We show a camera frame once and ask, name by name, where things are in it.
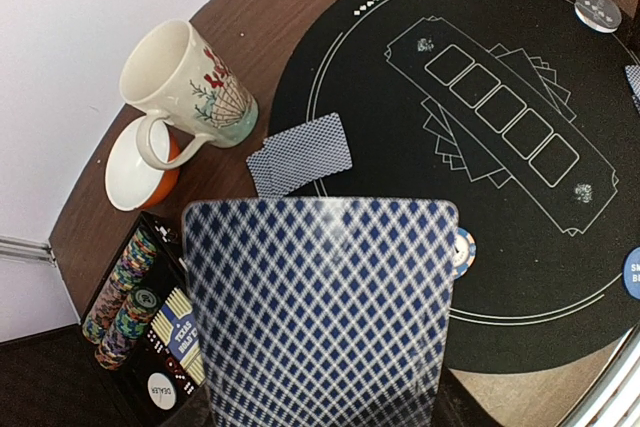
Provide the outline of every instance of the mug handle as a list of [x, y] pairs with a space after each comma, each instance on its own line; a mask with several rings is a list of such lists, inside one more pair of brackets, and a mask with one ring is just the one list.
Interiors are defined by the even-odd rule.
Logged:
[[178, 157], [171, 162], [163, 162], [158, 158], [151, 146], [151, 128], [157, 121], [162, 121], [169, 118], [169, 113], [164, 110], [150, 110], [147, 112], [144, 120], [138, 127], [136, 134], [136, 145], [138, 146], [138, 152], [142, 159], [151, 167], [158, 170], [171, 170], [180, 167], [193, 157], [196, 152], [207, 142], [215, 140], [215, 137], [211, 134], [199, 133], [196, 134], [193, 140], [185, 147]]

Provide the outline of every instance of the stack of poker chips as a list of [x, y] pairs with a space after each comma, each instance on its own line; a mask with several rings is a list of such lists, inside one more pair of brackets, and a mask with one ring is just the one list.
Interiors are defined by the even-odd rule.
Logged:
[[127, 294], [151, 269], [156, 254], [148, 234], [142, 228], [136, 230], [84, 320], [82, 332], [87, 340], [100, 343]]
[[147, 288], [136, 287], [125, 299], [100, 342], [95, 353], [98, 363], [107, 370], [118, 369], [144, 335], [159, 307], [156, 294]]

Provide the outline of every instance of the poker set box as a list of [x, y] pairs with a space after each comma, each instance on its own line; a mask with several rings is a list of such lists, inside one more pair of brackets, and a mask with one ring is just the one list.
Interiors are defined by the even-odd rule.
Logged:
[[143, 212], [82, 318], [86, 353], [132, 425], [160, 425], [204, 382], [176, 232]]

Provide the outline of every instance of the blue poker chip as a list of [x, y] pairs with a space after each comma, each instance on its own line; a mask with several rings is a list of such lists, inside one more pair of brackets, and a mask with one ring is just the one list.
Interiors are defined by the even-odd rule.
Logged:
[[455, 248], [456, 253], [453, 256], [454, 279], [459, 279], [467, 273], [473, 261], [476, 260], [476, 241], [469, 232], [458, 227]]

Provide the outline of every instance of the mug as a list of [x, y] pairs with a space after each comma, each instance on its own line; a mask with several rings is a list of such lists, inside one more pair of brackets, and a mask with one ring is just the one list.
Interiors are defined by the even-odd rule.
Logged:
[[[206, 142], [221, 148], [238, 145], [258, 118], [253, 96], [183, 20], [169, 20], [140, 41], [122, 70], [120, 93], [147, 114], [136, 144], [144, 161], [160, 170], [181, 166]], [[194, 135], [170, 162], [153, 151], [151, 129], [158, 121]]]

